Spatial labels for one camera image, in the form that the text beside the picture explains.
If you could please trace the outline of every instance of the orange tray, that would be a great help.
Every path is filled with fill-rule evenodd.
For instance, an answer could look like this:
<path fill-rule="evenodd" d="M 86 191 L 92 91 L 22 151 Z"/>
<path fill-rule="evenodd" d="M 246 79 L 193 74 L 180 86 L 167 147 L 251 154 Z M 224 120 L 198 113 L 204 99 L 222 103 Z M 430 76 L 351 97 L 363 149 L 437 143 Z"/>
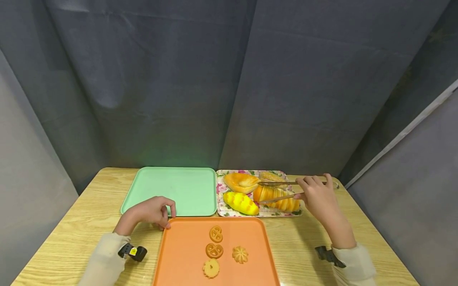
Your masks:
<path fill-rule="evenodd" d="M 255 217 L 180 217 L 170 221 L 164 231 L 153 286 L 163 285 L 263 285 L 280 286 L 273 263 L 266 229 Z M 220 226 L 223 255 L 218 258 L 219 273 L 207 278 L 203 265 L 210 258 L 205 247 L 211 241 L 213 226 Z M 248 262 L 237 263 L 232 248 L 242 246 Z"/>

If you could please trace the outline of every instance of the pastry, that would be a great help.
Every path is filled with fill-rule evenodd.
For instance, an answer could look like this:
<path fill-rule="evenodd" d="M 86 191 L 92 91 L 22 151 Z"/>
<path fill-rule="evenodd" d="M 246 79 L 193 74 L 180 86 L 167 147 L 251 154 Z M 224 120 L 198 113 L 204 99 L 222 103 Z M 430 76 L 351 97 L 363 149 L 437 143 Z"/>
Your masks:
<path fill-rule="evenodd" d="M 278 197 L 287 196 L 290 193 L 276 187 L 270 186 L 259 186 L 253 192 L 253 200 L 255 202 L 260 202 L 263 200 L 272 200 Z M 300 200 L 295 200 L 293 198 L 278 200 L 274 203 L 266 204 L 271 208 L 276 208 L 285 212 L 298 211 L 300 208 Z"/>
<path fill-rule="evenodd" d="M 260 172 L 259 173 L 259 179 L 263 182 L 284 182 L 285 179 L 283 179 L 280 176 L 275 175 L 274 173 L 271 172 Z M 285 189 L 287 185 L 279 185 L 277 188 L 280 189 Z"/>
<path fill-rule="evenodd" d="M 205 262 L 203 265 L 203 273 L 208 278 L 214 278 L 219 273 L 219 264 L 218 261 L 214 258 L 210 259 L 209 261 Z"/>
<path fill-rule="evenodd" d="M 259 207 L 246 195 L 235 192 L 225 192 L 223 200 L 231 208 L 249 216 L 257 216 Z"/>
<path fill-rule="evenodd" d="M 210 229 L 210 239 L 216 243 L 223 241 L 223 230 L 220 226 L 214 226 Z"/>
<path fill-rule="evenodd" d="M 229 189 L 244 194 L 251 193 L 261 181 L 258 177 L 242 173 L 229 173 L 223 179 Z"/>
<path fill-rule="evenodd" d="M 232 257 L 240 264 L 248 262 L 248 252 L 241 246 L 237 246 L 232 249 Z"/>
<path fill-rule="evenodd" d="M 205 253 L 210 258 L 215 258 L 215 259 L 220 258 L 221 255 L 223 255 L 223 251 L 224 251 L 223 247 L 219 244 L 209 243 L 205 247 Z"/>

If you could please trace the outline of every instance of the cookie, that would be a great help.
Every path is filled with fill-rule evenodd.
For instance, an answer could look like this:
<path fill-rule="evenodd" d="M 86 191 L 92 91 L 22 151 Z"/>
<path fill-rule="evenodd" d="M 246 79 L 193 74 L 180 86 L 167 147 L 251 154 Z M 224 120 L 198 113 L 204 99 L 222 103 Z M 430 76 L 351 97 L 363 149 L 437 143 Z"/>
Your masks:
<path fill-rule="evenodd" d="M 248 262 L 248 252 L 241 246 L 237 246 L 232 249 L 232 257 L 240 264 Z"/>
<path fill-rule="evenodd" d="M 214 278 L 219 273 L 219 264 L 216 259 L 210 259 L 209 261 L 205 262 L 203 265 L 203 273 L 208 278 Z"/>
<path fill-rule="evenodd" d="M 220 258 L 221 255 L 223 255 L 223 251 L 224 251 L 223 247 L 219 244 L 209 243 L 205 247 L 205 253 L 210 258 L 215 258 L 215 259 Z"/>
<path fill-rule="evenodd" d="M 212 229 L 210 229 L 210 239 L 216 243 L 223 241 L 223 230 L 220 226 L 214 226 Z"/>

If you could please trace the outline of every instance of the hand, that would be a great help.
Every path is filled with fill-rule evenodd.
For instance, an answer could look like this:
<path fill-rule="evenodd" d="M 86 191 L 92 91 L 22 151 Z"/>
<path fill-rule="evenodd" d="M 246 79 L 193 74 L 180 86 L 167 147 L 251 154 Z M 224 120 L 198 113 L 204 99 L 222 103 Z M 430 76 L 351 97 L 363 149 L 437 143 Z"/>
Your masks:
<path fill-rule="evenodd" d="M 304 200 L 309 212 L 323 226 L 332 223 L 336 217 L 343 216 L 334 193 L 333 179 L 330 174 L 325 174 L 325 176 L 326 185 L 317 176 L 297 178 L 296 182 L 304 190 L 304 193 L 294 197 Z"/>
<path fill-rule="evenodd" d="M 350 249 L 356 247 L 353 230 L 337 203 L 333 187 L 333 178 L 325 174 L 327 183 L 324 185 L 317 176 L 297 178 L 296 182 L 304 190 L 295 199 L 303 199 L 309 212 L 323 225 L 333 247 Z"/>
<path fill-rule="evenodd" d="M 170 228 L 167 206 L 170 214 L 176 217 L 175 202 L 165 197 L 152 197 L 128 209 L 120 218 L 114 232 L 129 236 L 139 222 L 155 223 L 159 229 Z"/>

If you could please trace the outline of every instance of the left hand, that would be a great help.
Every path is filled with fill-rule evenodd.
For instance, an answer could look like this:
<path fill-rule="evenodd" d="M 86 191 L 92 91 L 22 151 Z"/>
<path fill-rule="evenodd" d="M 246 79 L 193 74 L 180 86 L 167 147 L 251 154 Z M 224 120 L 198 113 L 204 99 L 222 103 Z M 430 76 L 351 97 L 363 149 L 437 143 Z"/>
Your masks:
<path fill-rule="evenodd" d="M 170 228 L 167 206 L 170 207 L 171 216 L 176 217 L 175 202 L 163 196 L 152 197 L 132 208 L 135 208 L 141 222 L 156 223 L 164 230 Z"/>
<path fill-rule="evenodd" d="M 175 202 L 163 196 L 152 197 L 136 204 L 121 216 L 113 232 L 129 236 L 139 222 L 158 224 L 160 230 L 170 228 L 167 206 L 170 207 L 171 216 L 176 217 Z"/>

